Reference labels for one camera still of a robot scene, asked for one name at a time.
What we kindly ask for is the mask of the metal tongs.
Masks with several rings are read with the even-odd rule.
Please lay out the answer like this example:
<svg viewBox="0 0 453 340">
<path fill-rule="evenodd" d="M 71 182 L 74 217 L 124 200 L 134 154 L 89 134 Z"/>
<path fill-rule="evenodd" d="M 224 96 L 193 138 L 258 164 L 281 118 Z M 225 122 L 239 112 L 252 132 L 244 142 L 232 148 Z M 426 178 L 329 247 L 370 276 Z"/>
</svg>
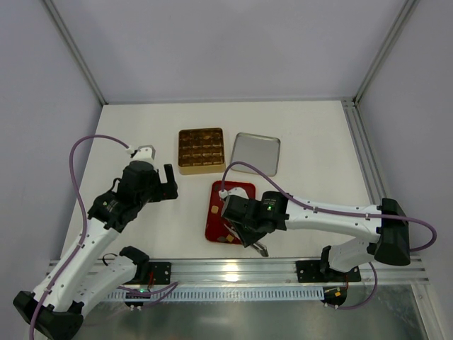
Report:
<svg viewBox="0 0 453 340">
<path fill-rule="evenodd" d="M 265 233 L 250 231 L 238 223 L 225 222 L 223 224 L 239 241 L 244 248 L 252 248 L 262 257 L 269 257 L 267 247 L 260 242 Z"/>
</svg>

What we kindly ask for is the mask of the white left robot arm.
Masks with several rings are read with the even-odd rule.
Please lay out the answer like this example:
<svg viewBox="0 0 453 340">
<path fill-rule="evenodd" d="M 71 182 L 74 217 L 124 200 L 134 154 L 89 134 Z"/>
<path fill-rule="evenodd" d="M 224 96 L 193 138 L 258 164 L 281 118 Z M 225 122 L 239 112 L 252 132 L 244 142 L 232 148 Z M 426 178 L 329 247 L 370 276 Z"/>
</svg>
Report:
<svg viewBox="0 0 453 340">
<path fill-rule="evenodd" d="M 76 240 L 48 276 L 32 291 L 20 291 L 14 307 L 29 323 L 29 337 L 40 332 L 48 339 L 73 339 L 85 316 L 109 293 L 125 283 L 141 283 L 151 270 L 149 256 L 126 246 L 106 268 L 88 272 L 148 203 L 175 200 L 178 185 L 171 164 L 167 181 L 147 161 L 131 161 L 110 190 L 99 195 L 87 212 Z"/>
</svg>

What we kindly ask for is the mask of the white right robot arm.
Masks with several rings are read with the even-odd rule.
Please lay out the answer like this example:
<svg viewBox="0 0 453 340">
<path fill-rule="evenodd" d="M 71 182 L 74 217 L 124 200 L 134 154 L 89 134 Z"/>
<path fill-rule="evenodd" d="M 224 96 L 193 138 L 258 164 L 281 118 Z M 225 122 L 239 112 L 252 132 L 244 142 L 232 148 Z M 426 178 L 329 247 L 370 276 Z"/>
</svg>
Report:
<svg viewBox="0 0 453 340">
<path fill-rule="evenodd" d="M 343 244 L 325 246 L 319 261 L 323 281 L 343 277 L 355 267 L 377 261 L 390 266 L 411 262 L 408 223 L 399 204 L 383 199 L 381 205 L 322 207 L 287 193 L 267 191 L 260 200 L 240 189 L 219 192 L 221 216 L 232 226 L 244 247 L 258 247 L 277 230 L 317 230 L 350 236 Z"/>
</svg>

